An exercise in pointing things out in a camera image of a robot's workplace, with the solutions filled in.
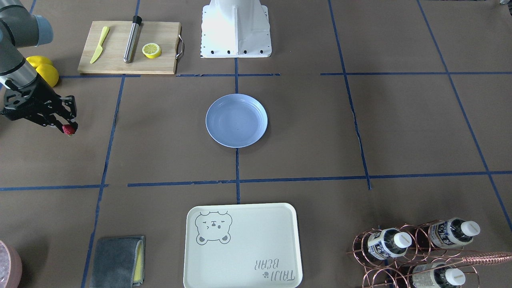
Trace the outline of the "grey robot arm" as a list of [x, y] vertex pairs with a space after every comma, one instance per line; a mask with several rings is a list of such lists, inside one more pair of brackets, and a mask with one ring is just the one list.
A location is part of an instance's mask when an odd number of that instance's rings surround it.
[[6, 88], [1, 114], [11, 121], [26, 119], [73, 135], [78, 129], [74, 96], [55, 93], [18, 51], [49, 44], [53, 40], [49, 21], [31, 14], [18, 0], [2, 0], [0, 39], [0, 78]]

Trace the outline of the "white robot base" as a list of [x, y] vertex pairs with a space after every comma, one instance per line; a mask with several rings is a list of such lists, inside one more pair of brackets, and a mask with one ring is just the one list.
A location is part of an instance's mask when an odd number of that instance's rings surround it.
[[202, 8], [201, 58], [272, 55], [268, 7], [259, 0], [211, 0]]

